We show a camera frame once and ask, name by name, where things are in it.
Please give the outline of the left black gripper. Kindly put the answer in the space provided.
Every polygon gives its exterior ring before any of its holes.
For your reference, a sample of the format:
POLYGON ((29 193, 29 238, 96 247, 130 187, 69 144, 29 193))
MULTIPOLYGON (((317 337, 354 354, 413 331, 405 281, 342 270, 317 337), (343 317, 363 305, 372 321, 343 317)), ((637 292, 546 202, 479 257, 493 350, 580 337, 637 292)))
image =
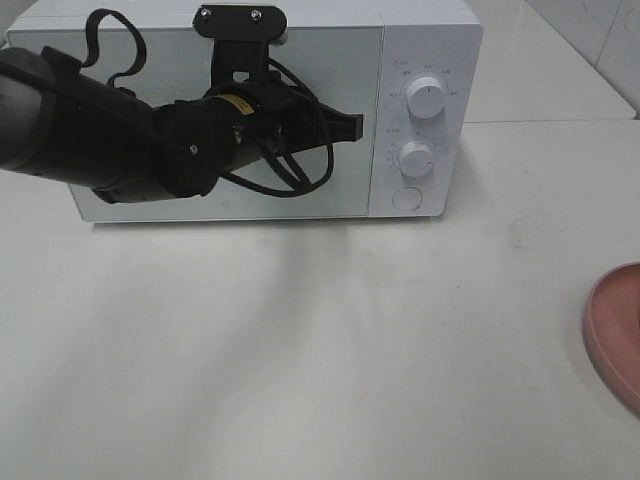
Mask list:
POLYGON ((232 129, 238 144, 235 169, 263 159, 278 175, 301 175, 294 154, 363 137, 363 115, 346 114, 316 102, 301 86, 269 74, 269 48, 287 29, 273 5, 203 4, 193 19, 198 35, 213 41, 207 99, 235 109, 232 129), (234 78, 247 74, 244 82, 234 78))

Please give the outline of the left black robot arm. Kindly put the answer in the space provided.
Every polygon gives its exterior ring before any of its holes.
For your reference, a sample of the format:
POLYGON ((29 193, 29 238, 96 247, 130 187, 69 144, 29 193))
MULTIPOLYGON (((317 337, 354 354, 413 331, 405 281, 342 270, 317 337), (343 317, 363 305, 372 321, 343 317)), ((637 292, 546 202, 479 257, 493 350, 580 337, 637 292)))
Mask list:
POLYGON ((286 31, 273 5, 202 5, 195 32, 214 43, 211 85, 195 100, 152 107, 85 73, 100 56, 85 23, 87 55, 47 46, 1 52, 1 167, 82 186, 108 204, 206 196, 219 180, 270 197, 320 187, 296 154, 362 138, 364 118, 322 104, 269 48, 286 31))

